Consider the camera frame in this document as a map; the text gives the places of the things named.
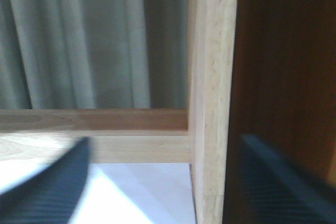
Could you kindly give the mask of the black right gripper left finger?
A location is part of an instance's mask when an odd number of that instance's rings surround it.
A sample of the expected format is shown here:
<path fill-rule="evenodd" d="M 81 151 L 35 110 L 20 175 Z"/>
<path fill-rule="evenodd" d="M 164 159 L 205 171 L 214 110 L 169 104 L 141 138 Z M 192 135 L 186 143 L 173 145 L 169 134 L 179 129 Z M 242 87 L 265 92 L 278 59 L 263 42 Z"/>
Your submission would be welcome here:
<path fill-rule="evenodd" d="M 82 137 L 38 174 L 1 193 L 1 223 L 68 223 L 89 173 L 90 139 Z"/>

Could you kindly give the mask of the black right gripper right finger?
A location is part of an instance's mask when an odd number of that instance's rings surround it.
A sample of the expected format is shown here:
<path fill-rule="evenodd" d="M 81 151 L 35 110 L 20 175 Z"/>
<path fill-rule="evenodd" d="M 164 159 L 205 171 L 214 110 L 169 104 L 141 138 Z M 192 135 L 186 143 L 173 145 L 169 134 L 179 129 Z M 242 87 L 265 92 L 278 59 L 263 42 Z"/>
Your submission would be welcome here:
<path fill-rule="evenodd" d="M 335 223 L 330 150 L 300 141 L 293 152 L 255 134 L 228 139 L 224 223 Z"/>

